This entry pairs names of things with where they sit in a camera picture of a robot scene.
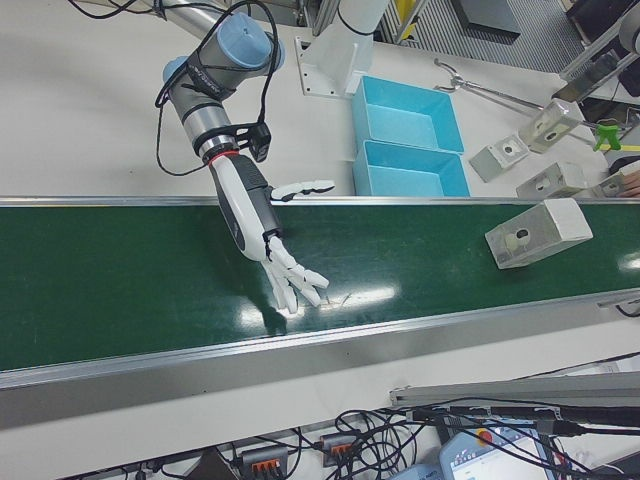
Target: white post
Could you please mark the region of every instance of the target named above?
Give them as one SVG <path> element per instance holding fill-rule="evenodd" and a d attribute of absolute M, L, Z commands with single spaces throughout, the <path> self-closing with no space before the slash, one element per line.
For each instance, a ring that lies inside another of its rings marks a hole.
<path fill-rule="evenodd" d="M 342 0 L 333 23 L 306 50 L 296 42 L 305 95 L 355 93 L 371 67 L 373 35 L 367 34 L 380 23 L 388 4 L 389 0 Z"/>

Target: blue joint cap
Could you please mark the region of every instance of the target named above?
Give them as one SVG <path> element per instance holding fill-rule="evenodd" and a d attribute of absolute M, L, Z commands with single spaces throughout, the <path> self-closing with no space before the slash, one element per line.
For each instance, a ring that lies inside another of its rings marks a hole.
<path fill-rule="evenodd" d="M 216 36 L 220 50 L 240 67 L 259 68 L 269 59 L 271 40 L 262 27 L 245 13 L 236 13 L 227 18 Z"/>
<path fill-rule="evenodd" d="M 180 66 L 186 61 L 187 57 L 183 56 L 178 57 L 175 60 L 171 60 L 169 63 L 167 63 L 162 70 L 162 81 L 166 83 L 166 81 L 169 80 L 169 77 L 173 75 L 173 72 L 180 68 Z"/>

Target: conveyor belt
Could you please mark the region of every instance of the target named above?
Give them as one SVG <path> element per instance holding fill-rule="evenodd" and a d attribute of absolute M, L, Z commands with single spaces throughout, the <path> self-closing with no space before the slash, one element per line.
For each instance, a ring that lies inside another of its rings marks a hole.
<path fill-rule="evenodd" d="M 283 316 L 214 205 L 0 208 L 0 371 L 222 345 L 640 287 L 638 204 L 586 204 L 594 239 L 499 271 L 484 233 L 530 205 L 279 207 L 331 280 Z"/>

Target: white table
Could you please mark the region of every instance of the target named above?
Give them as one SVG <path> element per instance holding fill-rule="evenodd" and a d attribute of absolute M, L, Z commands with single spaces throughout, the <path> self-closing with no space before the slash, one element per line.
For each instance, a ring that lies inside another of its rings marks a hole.
<path fill-rule="evenodd" d="M 64 2 L 45 0 L 4 2 L 0 32 L 2 195 L 213 193 L 208 172 L 176 179 L 161 173 L 154 159 L 153 99 L 161 71 L 167 60 L 189 53 L 194 38 L 155 18 L 122 15 L 98 22 Z M 274 184 L 333 178 L 336 193 L 349 194 L 355 153 L 349 103 L 302 96 L 291 52 L 294 35 L 306 32 L 281 28 L 280 34 L 289 57 L 270 91 L 267 119 L 274 140 L 261 168 Z M 371 73 L 432 87 L 448 81 L 433 57 L 376 45 Z M 441 58 L 471 80 L 535 102 L 544 103 L 561 86 L 551 74 Z M 260 88 L 260 79 L 251 80 L 227 102 L 233 121 L 254 118 Z M 465 158 L 526 121 L 473 93 L 457 92 L 453 101 Z M 471 191 L 513 195 L 515 185 L 561 159 L 580 162 L 594 178 L 605 163 L 585 143 L 588 135 L 580 129 L 579 138 L 532 156 L 490 184 L 465 165 Z M 176 170 L 198 163 L 170 111 L 162 150 Z M 307 375 L 300 378 L 2 430 L 0 477 L 58 478 L 312 423 L 347 408 L 385 405 L 389 390 L 408 384 L 509 379 L 626 354 L 637 349 L 639 334 L 637 322 L 603 318 L 595 305 L 584 304 L 434 329 L 427 341 L 412 345 L 421 353 L 407 358 L 396 358 L 403 344 L 358 352 L 328 345 L 309 351 Z M 315 365 L 327 358 L 335 371 L 319 373 Z"/>

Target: white foam block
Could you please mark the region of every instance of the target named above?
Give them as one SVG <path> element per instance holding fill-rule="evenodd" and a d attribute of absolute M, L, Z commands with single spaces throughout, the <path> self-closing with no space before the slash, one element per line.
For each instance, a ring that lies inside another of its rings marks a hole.
<path fill-rule="evenodd" d="M 524 267 L 593 238 L 572 198 L 544 200 L 485 234 L 498 268 Z"/>

